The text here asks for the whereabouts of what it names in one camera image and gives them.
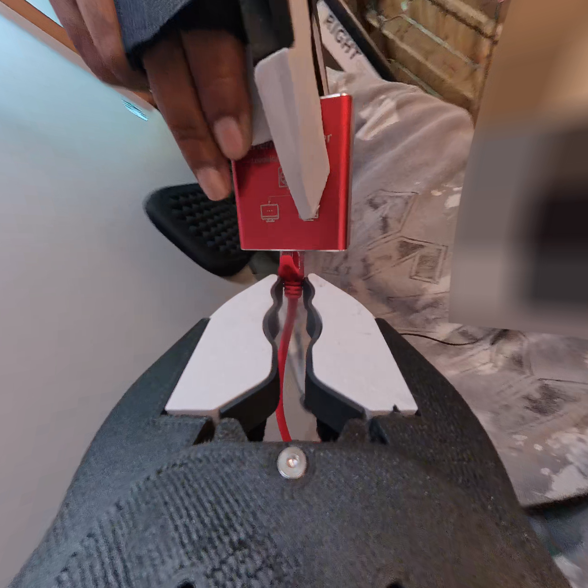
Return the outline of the red ethernet splitter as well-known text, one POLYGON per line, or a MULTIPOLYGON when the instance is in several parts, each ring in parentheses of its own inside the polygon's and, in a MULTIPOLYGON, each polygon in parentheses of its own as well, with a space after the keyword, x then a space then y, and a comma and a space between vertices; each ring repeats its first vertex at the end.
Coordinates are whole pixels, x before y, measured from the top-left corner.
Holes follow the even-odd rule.
POLYGON ((232 163, 240 247, 244 251, 339 252, 349 246, 353 99, 321 98, 330 173, 318 211, 302 219, 272 142, 232 163))

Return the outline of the wooden pallet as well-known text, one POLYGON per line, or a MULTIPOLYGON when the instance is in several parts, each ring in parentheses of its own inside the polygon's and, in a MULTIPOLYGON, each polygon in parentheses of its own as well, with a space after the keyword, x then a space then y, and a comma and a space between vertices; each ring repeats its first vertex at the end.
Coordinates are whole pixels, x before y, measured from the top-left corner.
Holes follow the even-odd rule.
POLYGON ((477 121, 510 1, 366 1, 360 16, 394 76, 477 121))

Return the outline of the black mesh office chair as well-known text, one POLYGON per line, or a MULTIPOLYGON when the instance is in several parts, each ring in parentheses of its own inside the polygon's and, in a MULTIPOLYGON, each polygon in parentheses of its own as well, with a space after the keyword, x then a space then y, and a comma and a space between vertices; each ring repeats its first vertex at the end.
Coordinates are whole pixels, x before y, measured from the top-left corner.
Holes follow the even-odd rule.
POLYGON ((219 277, 241 272, 253 252, 243 251, 234 195, 212 201, 197 183, 164 187, 146 197, 146 216, 195 264, 219 277))

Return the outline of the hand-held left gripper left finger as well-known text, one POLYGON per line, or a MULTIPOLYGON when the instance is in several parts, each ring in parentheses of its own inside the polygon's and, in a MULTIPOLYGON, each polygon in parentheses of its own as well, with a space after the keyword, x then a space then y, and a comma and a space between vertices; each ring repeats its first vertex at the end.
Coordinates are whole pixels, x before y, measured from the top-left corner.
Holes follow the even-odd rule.
POLYGON ((215 423, 237 420, 247 436, 277 408, 277 315, 281 280, 268 275, 217 309, 187 361, 165 411, 215 423))

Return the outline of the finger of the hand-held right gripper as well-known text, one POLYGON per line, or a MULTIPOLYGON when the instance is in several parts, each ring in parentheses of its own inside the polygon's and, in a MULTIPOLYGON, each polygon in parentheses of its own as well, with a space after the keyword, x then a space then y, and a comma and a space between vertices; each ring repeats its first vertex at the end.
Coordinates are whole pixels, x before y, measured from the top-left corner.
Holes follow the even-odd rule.
POLYGON ((315 68, 316 26, 308 1, 286 1, 293 40, 253 67, 254 86, 300 218, 312 219, 330 173, 315 68))
POLYGON ((322 39, 318 24, 318 15, 313 15, 313 66, 320 97, 329 94, 329 86, 323 57, 322 39))

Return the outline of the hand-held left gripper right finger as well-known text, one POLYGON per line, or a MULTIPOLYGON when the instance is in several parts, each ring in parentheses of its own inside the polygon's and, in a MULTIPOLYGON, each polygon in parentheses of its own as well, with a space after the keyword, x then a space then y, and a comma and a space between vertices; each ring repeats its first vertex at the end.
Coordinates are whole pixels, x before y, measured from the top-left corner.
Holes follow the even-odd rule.
POLYGON ((342 432, 354 419, 414 416, 417 403, 373 313, 313 273, 303 299, 311 339, 304 406, 318 423, 342 432))

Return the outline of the person's right hand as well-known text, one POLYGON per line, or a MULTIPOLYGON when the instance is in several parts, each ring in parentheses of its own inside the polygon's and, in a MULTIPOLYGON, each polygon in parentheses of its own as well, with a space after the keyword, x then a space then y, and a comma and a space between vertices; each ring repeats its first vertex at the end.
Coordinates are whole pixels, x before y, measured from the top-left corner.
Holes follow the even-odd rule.
POLYGON ((213 201, 252 145, 246 33, 238 1, 50 1, 102 82, 150 92, 213 201))

